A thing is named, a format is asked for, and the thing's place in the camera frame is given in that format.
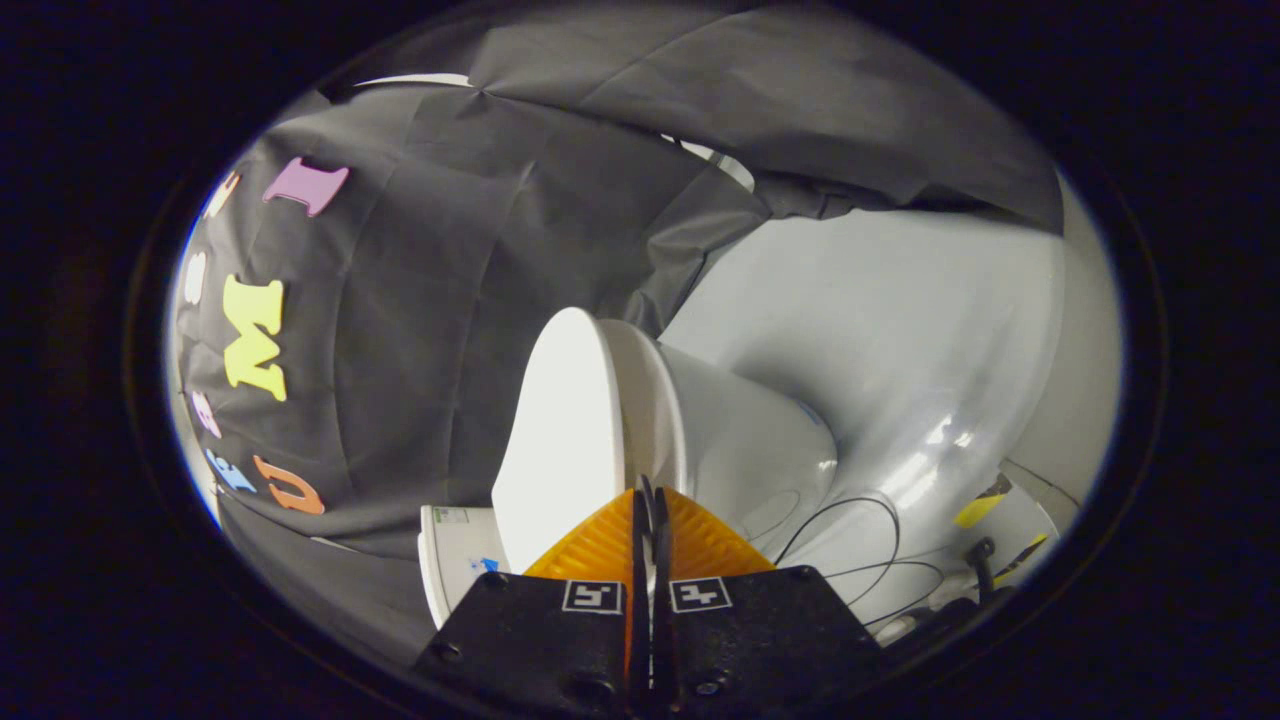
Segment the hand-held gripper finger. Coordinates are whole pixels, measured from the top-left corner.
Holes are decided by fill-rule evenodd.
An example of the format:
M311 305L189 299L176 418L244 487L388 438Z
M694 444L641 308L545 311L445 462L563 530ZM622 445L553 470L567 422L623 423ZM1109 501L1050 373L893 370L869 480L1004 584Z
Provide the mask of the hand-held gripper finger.
M776 568L689 497L653 495L652 692L668 716L806 716L870 689L884 652L820 573Z
M466 592L413 669L522 716L623 716L643 614L643 501L628 489L556 542L525 574L490 570Z

